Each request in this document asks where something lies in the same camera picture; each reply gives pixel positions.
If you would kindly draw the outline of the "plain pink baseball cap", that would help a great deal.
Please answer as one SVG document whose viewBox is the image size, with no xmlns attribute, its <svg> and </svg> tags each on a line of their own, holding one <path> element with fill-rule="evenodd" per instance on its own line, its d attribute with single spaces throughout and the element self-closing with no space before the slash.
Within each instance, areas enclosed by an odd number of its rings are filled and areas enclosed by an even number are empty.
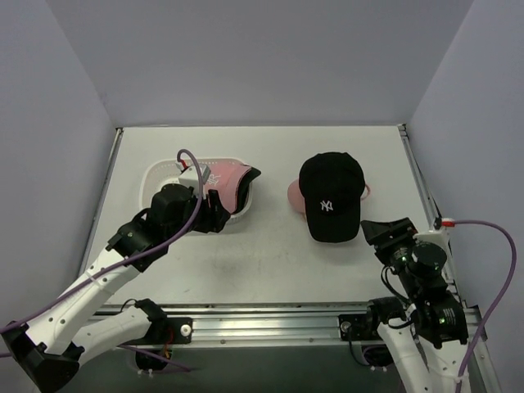
<svg viewBox="0 0 524 393">
<path fill-rule="evenodd" d="M 365 184 L 364 186 L 364 192 L 360 197 L 361 201 L 364 201 L 367 199 L 371 194 L 371 188 L 368 184 Z M 299 188 L 299 179 L 294 180 L 291 182 L 287 189 L 287 199 L 288 202 L 291 205 L 291 208 L 300 214 L 305 215 L 305 199 L 302 196 Z"/>
</svg>

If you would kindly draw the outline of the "pink cap with white logo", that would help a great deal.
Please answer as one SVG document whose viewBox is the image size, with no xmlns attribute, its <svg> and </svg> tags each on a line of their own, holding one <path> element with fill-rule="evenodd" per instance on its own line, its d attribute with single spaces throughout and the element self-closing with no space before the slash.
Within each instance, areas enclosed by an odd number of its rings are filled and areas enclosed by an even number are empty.
<svg viewBox="0 0 524 393">
<path fill-rule="evenodd" d="M 210 175 L 204 186 L 205 192 L 215 190 L 219 194 L 222 206 L 234 214 L 238 208 L 238 193 L 241 181 L 250 172 L 251 167 L 239 160 L 208 160 L 204 162 L 210 169 Z"/>
</svg>

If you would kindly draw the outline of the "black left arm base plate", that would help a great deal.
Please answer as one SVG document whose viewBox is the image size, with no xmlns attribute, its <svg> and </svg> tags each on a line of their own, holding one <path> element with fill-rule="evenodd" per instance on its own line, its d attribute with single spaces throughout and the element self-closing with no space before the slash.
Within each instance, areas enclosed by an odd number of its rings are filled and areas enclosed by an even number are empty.
<svg viewBox="0 0 524 393">
<path fill-rule="evenodd" d="M 186 345 L 192 342 L 192 319 L 189 317 L 168 317 L 151 323 L 140 345 Z"/>
</svg>

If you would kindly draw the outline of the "black baseball cap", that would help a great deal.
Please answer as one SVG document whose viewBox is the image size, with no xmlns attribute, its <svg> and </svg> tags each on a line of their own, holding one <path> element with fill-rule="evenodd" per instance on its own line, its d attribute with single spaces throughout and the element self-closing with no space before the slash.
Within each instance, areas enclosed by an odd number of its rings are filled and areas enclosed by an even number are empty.
<svg viewBox="0 0 524 393">
<path fill-rule="evenodd" d="M 347 152 L 319 153 L 304 162 L 298 188 L 309 233 L 316 242 L 337 244 L 358 235 L 365 186 L 362 167 Z"/>
</svg>

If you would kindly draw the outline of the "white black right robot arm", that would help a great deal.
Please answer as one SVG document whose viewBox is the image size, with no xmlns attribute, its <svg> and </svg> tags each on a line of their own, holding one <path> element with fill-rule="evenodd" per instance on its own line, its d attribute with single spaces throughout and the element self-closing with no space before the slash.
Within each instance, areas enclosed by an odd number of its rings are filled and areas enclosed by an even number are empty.
<svg viewBox="0 0 524 393">
<path fill-rule="evenodd" d="M 369 301 L 364 330 L 382 339 L 407 392 L 469 392 L 466 315 L 443 273 L 451 259 L 446 229 L 419 232 L 408 218 L 364 220 L 361 228 L 404 289 Z"/>
</svg>

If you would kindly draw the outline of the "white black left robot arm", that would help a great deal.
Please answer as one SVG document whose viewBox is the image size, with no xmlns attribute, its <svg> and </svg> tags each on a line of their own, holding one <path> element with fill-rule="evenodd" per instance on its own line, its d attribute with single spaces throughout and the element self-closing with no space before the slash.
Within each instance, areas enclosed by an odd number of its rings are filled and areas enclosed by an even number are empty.
<svg viewBox="0 0 524 393">
<path fill-rule="evenodd" d="M 122 286 L 191 231 L 218 233 L 230 218 L 219 194 L 171 184 L 122 225 L 84 274 L 41 314 L 1 330 L 12 358 L 41 392 L 57 392 L 91 359 L 131 341 L 163 343 L 166 312 L 149 299 L 97 323 L 88 320 Z"/>
</svg>

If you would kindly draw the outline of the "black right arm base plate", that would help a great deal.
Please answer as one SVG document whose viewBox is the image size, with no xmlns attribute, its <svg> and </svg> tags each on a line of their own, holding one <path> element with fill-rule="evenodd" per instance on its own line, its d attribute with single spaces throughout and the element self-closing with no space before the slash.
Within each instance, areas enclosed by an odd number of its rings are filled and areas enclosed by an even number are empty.
<svg viewBox="0 0 524 393">
<path fill-rule="evenodd" d="M 377 328 L 386 323 L 386 316 L 373 312 L 339 314 L 337 316 L 340 337 L 343 341 L 377 341 Z"/>
</svg>

